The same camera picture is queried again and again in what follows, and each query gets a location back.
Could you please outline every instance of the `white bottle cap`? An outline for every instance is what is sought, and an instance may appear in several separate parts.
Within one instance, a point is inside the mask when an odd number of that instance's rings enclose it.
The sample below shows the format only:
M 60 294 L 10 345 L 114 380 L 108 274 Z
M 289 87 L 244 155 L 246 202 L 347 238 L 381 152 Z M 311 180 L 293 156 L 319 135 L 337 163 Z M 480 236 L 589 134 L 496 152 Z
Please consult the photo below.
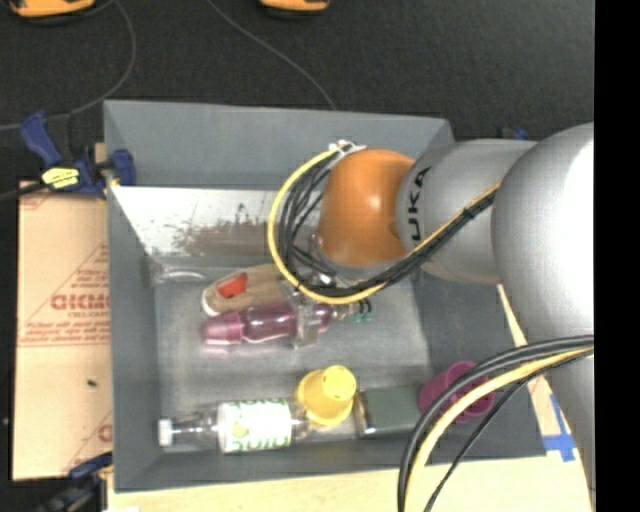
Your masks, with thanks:
M 158 444 L 163 447 L 173 444 L 173 423 L 169 418 L 158 420 Z

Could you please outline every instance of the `blue tape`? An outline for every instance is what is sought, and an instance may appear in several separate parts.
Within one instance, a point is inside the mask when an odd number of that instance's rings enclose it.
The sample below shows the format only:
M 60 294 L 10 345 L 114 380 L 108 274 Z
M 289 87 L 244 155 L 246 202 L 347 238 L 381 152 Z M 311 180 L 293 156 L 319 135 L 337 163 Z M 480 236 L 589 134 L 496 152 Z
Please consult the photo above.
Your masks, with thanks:
M 558 425 L 560 426 L 560 433 L 556 435 L 542 436 L 542 442 L 547 451 L 558 450 L 560 452 L 560 457 L 562 457 L 562 462 L 573 461 L 576 459 L 573 452 L 576 447 L 576 443 L 567 428 L 567 424 L 565 423 L 564 418 L 562 417 L 562 412 L 560 411 L 560 406 L 558 405 L 558 401 L 554 395 L 551 395 L 551 405 L 553 406 L 553 412 L 558 420 Z

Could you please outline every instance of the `cable bundle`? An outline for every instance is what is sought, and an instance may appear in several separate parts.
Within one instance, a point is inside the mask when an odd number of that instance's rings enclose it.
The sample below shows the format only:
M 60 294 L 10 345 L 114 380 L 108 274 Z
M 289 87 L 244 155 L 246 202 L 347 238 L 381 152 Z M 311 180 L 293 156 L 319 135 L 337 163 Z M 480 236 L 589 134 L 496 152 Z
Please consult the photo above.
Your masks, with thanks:
M 350 304 L 367 299 L 379 290 L 407 277 L 467 222 L 491 206 L 499 187 L 499 183 L 493 185 L 440 226 L 429 237 L 425 238 L 400 261 L 381 273 L 355 284 L 338 286 L 334 279 L 336 272 L 326 262 L 315 258 L 310 252 L 296 246 L 295 242 L 301 226 L 322 199 L 322 194 L 320 193 L 315 200 L 311 201 L 311 195 L 314 190 L 330 174 L 337 161 L 360 149 L 363 149 L 363 147 L 341 142 L 296 169 L 276 194 L 267 221 L 269 251 L 282 275 L 297 290 L 314 300 L 327 304 Z M 281 205 L 282 213 L 276 241 L 276 223 Z M 314 282 L 305 277 L 300 272 L 300 264 L 304 264 L 310 269 L 331 278 L 331 283 Z
M 415 487 L 415 471 L 425 466 L 438 439 L 464 409 L 488 393 L 511 385 L 456 456 L 448 472 L 430 496 L 424 508 L 425 512 L 433 509 L 438 495 L 462 458 L 495 414 L 516 391 L 549 370 L 592 356 L 593 353 L 593 336 L 562 338 L 526 345 L 485 360 L 456 381 L 424 412 L 409 438 L 398 476 L 398 511 L 404 512 L 406 509 L 407 499 Z M 490 374 L 495 375 L 486 383 L 472 389 L 441 415 L 441 408 L 455 393 L 459 393 L 465 386 L 476 382 L 480 377 Z

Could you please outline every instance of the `yellow cable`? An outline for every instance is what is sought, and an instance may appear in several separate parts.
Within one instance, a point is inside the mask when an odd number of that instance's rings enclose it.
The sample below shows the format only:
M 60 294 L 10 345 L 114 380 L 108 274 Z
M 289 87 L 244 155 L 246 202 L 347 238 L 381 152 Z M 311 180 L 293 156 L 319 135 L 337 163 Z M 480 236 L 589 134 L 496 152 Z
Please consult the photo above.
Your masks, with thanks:
M 494 377 L 493 379 L 481 384 L 480 386 L 472 389 L 469 393 L 464 395 L 462 398 L 457 400 L 447 411 L 438 419 L 436 424 L 433 426 L 431 431 L 427 434 L 427 437 L 423 441 L 422 445 L 418 449 L 418 453 L 416 455 L 415 461 L 412 465 L 412 468 L 409 473 L 409 478 L 407 481 L 407 491 L 405 493 L 405 504 L 409 503 L 409 497 L 411 496 L 411 491 L 414 487 L 417 486 L 416 480 L 416 471 L 421 468 L 424 468 L 427 460 L 429 460 L 429 456 L 433 451 L 438 439 L 442 436 L 445 430 L 453 423 L 453 421 L 471 404 L 473 404 L 478 399 L 482 398 L 485 395 L 488 395 L 492 391 L 500 389 L 507 384 L 511 384 L 512 382 L 516 382 L 523 378 L 528 377 L 529 375 L 537 372 L 538 370 L 542 370 L 545 367 L 549 367 L 554 365 L 555 363 L 567 360 L 571 357 L 574 357 L 583 352 L 587 352 L 591 350 L 593 347 L 572 350 L 569 352 L 565 352 L 559 355 L 546 357 L 544 359 L 540 359 L 538 361 L 532 361 L 530 363 L 525 363 L 518 368 L 506 372 L 498 377 Z M 406 510 L 413 510 L 408 506 L 405 507 Z M 422 508 L 416 508 L 415 510 L 424 510 L 424 504 Z
M 276 197 L 273 200 L 273 204 L 271 205 L 271 210 L 269 211 L 269 217 L 267 219 L 267 245 L 269 247 L 269 252 L 271 253 L 271 257 L 273 258 L 274 263 L 278 267 L 278 270 L 280 270 L 280 273 L 285 277 L 287 281 L 289 281 L 289 283 L 291 283 L 291 285 L 294 288 L 296 288 L 297 290 L 300 290 L 306 296 L 314 300 L 317 300 L 318 302 L 324 302 L 327 304 L 336 304 L 336 305 L 350 304 L 352 302 L 357 302 L 359 300 L 365 299 L 366 297 L 369 297 L 370 295 L 377 292 L 380 288 L 382 288 L 385 285 L 385 283 L 381 283 L 380 285 L 374 286 L 372 288 L 368 288 L 367 290 L 364 290 L 359 293 L 355 293 L 353 295 L 349 295 L 347 297 L 327 297 L 326 295 L 321 295 L 312 290 L 309 290 L 306 286 L 300 283 L 300 281 L 296 279 L 296 277 L 291 272 L 289 272 L 289 269 L 285 266 L 284 262 L 282 261 L 282 258 L 280 257 L 280 254 L 278 253 L 278 249 L 276 246 L 275 227 L 276 227 L 276 219 L 278 216 L 278 210 L 280 208 L 280 203 L 282 202 L 285 194 L 293 186 L 293 184 L 313 166 L 322 162 L 326 158 L 329 158 L 332 155 L 338 153 L 339 151 L 340 151 L 340 148 L 335 148 L 335 149 L 330 149 L 328 151 L 325 151 L 324 153 L 321 153 L 315 156 L 314 158 L 312 158 L 311 160 L 309 160 L 308 162 L 300 166 L 298 169 L 296 169 L 293 172 L 293 174 L 291 174 L 291 176 L 287 178 L 287 180 L 284 182 L 284 185 L 282 185 L 282 188 L 276 194 Z
M 287 180 L 284 182 L 284 185 L 282 185 L 282 187 L 276 194 L 276 197 L 274 198 L 273 203 L 271 205 L 271 210 L 269 211 L 269 217 L 267 219 L 267 246 L 269 247 L 269 252 L 271 253 L 271 257 L 273 258 L 273 261 L 276 264 L 276 267 L 278 267 L 278 270 L 280 271 L 280 273 L 295 289 L 300 290 L 307 297 L 310 297 L 318 302 L 324 302 L 326 304 L 333 304 L 333 305 L 351 304 L 353 302 L 366 299 L 367 297 L 370 297 L 377 291 L 384 288 L 387 285 L 388 281 L 383 281 L 380 284 L 371 286 L 369 288 L 366 288 L 365 290 L 353 293 L 351 295 L 347 295 L 345 297 L 331 297 L 331 296 L 322 295 L 320 293 L 314 292 L 309 288 L 307 288 L 306 286 L 304 286 L 291 272 L 289 272 L 289 269 L 286 267 L 286 265 L 282 261 L 282 258 L 278 253 L 278 248 L 276 246 L 275 227 L 276 227 L 276 220 L 278 217 L 278 210 L 280 208 L 280 204 L 282 203 L 284 196 L 289 191 L 289 189 L 293 186 L 293 184 L 296 181 L 298 181 L 298 179 L 300 179 L 300 177 L 302 177 L 302 175 L 304 175 L 304 173 L 306 173 L 309 169 L 311 169 L 318 163 L 322 162 L 326 158 L 329 158 L 332 155 L 338 153 L 340 150 L 341 150 L 340 147 L 336 147 L 334 149 L 325 151 L 324 153 L 321 153 L 315 156 L 308 162 L 298 167 L 298 169 L 296 169 L 289 176 L 289 178 L 287 178 Z M 471 208 L 475 206 L 477 203 L 483 201 L 487 196 L 495 192 L 499 187 L 500 187 L 500 182 L 494 184 L 488 190 L 486 190 L 481 195 L 476 197 L 473 201 L 471 201 L 467 205 L 467 208 Z M 404 256 L 404 258 L 408 258 L 409 256 L 412 256 L 414 253 L 418 252 L 420 249 L 422 249 L 423 247 L 431 243 L 436 237 L 440 236 L 440 234 L 443 231 L 445 231 L 452 223 L 456 222 L 463 215 L 464 215 L 464 210 L 459 211 L 451 219 L 449 219 L 447 222 L 442 224 L 429 237 L 422 240 L 422 242 L 420 242 L 416 247 L 414 247 L 406 256 Z

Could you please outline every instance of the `yellow lid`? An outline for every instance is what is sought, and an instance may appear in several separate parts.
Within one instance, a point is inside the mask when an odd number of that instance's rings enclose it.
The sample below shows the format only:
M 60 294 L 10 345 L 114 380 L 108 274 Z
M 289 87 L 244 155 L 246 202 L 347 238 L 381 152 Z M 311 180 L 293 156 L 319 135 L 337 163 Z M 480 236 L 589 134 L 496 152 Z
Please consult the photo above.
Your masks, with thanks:
M 305 375 L 296 389 L 296 399 L 305 407 L 313 423 L 337 425 L 351 413 L 356 388 L 353 373 L 344 366 L 335 365 Z

